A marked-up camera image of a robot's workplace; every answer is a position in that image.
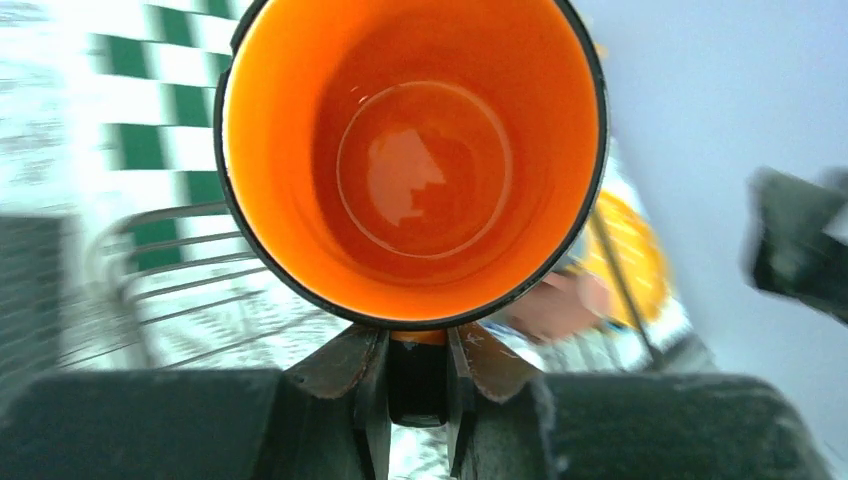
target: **wall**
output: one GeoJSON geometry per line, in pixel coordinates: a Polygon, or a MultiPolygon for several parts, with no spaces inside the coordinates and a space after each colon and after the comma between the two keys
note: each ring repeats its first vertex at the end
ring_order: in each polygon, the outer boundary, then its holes
{"type": "Polygon", "coordinates": [[[741,267],[757,167],[848,165],[848,2],[575,3],[609,49],[616,135],[696,327],[720,368],[781,389],[848,478],[848,329],[741,267]]]}

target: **cup bottom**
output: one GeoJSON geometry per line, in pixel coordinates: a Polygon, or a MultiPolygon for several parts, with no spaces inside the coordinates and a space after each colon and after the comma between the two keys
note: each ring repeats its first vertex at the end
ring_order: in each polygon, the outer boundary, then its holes
{"type": "Polygon", "coordinates": [[[336,175],[348,215],[371,241],[440,258],[468,248],[498,220],[512,151],[482,99],[455,85],[410,82],[360,101],[336,175]]]}

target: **mug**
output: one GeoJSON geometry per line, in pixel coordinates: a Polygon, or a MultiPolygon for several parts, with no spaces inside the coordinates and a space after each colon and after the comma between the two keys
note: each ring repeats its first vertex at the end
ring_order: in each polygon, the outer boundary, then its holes
{"type": "Polygon", "coordinates": [[[574,242],[607,148],[560,0],[254,2],[215,100],[231,211],[298,294],[425,331],[515,301],[574,242]]]}

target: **yellow plate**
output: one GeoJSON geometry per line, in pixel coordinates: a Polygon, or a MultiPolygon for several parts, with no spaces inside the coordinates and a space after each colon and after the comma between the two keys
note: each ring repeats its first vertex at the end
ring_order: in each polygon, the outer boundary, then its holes
{"type": "MultiPolygon", "coordinates": [[[[656,321],[668,298],[669,288],[666,260],[657,245],[653,230],[629,205],[609,192],[601,192],[595,208],[606,225],[625,282],[642,318],[647,323],[656,321]]],[[[586,229],[589,248],[587,258],[582,262],[583,267],[601,277],[612,291],[611,320],[635,328],[636,321],[610,271],[598,243],[597,232],[591,223],[587,224],[586,229]]]]}

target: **black rim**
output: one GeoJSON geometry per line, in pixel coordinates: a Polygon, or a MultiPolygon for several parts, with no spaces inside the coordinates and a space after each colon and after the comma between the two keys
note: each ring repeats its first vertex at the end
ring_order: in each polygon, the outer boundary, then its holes
{"type": "MultiPolygon", "coordinates": [[[[239,24],[236,27],[235,34],[233,35],[233,38],[230,41],[230,46],[233,50],[233,58],[235,58],[235,55],[238,53],[238,49],[241,46],[242,41],[244,40],[245,34],[250,29],[250,26],[253,24],[257,15],[267,2],[268,0],[255,0],[239,21],[239,24]]],[[[592,43],[592,40],[589,37],[589,33],[586,31],[583,22],[580,20],[579,16],[577,15],[577,12],[574,10],[571,4],[564,0],[554,0],[554,3],[556,3],[556,5],[559,7],[560,11],[563,13],[572,30],[574,31],[575,35],[577,36],[578,40],[580,41],[580,45],[583,48],[583,53],[586,57],[587,62],[589,63],[589,71],[592,74],[592,82],[595,86],[595,102],[598,110],[598,129],[600,134],[598,136],[595,169],[594,172],[592,172],[592,179],[589,184],[589,191],[586,194],[586,198],[583,199],[583,205],[581,205],[580,207],[580,210],[577,214],[577,219],[571,226],[571,229],[568,231],[563,241],[560,243],[559,247],[557,247],[557,249],[548,257],[548,259],[529,278],[524,280],[520,285],[512,289],[506,295],[503,295],[500,298],[486,305],[477,307],[473,310],[469,310],[468,312],[462,313],[460,315],[453,315],[450,317],[440,318],[436,320],[427,320],[420,322],[389,320],[385,318],[374,317],[371,315],[359,313],[348,308],[342,307],[341,305],[337,305],[333,302],[330,302],[329,300],[321,297],[320,295],[317,295],[316,293],[303,286],[294,277],[292,277],[280,264],[278,264],[268,253],[265,247],[262,246],[262,244],[259,242],[259,239],[256,237],[256,234],[250,228],[250,225],[248,224],[247,219],[244,216],[244,212],[242,212],[241,207],[236,201],[232,183],[230,182],[229,175],[227,175],[227,165],[226,160],[224,158],[224,94],[226,92],[227,83],[230,78],[230,69],[227,69],[221,74],[215,92],[215,107],[212,119],[212,127],[214,130],[215,138],[215,163],[218,169],[218,177],[220,178],[221,186],[224,190],[224,197],[226,198],[227,204],[230,207],[230,212],[232,213],[233,218],[235,219],[239,229],[242,231],[245,238],[247,239],[248,244],[250,244],[253,251],[256,252],[256,255],[262,260],[262,262],[268,267],[268,269],[274,272],[274,274],[277,275],[277,277],[280,278],[280,280],[282,280],[282,282],[286,286],[294,290],[298,295],[305,298],[315,306],[333,315],[344,318],[346,320],[350,320],[354,323],[397,331],[438,330],[449,327],[455,327],[464,323],[479,320],[506,307],[507,305],[527,293],[527,291],[534,287],[537,283],[539,283],[542,278],[544,278],[544,276],[553,269],[557,260],[559,260],[559,258],[563,254],[565,254],[571,244],[574,243],[575,239],[577,238],[577,235],[580,234],[583,225],[588,220],[589,213],[592,210],[592,207],[595,204],[595,200],[600,192],[601,179],[603,178],[604,165],[606,163],[607,141],[609,136],[606,84],[604,82],[604,76],[601,70],[601,62],[598,58],[597,53],[595,52],[594,44],[592,43]]]]}

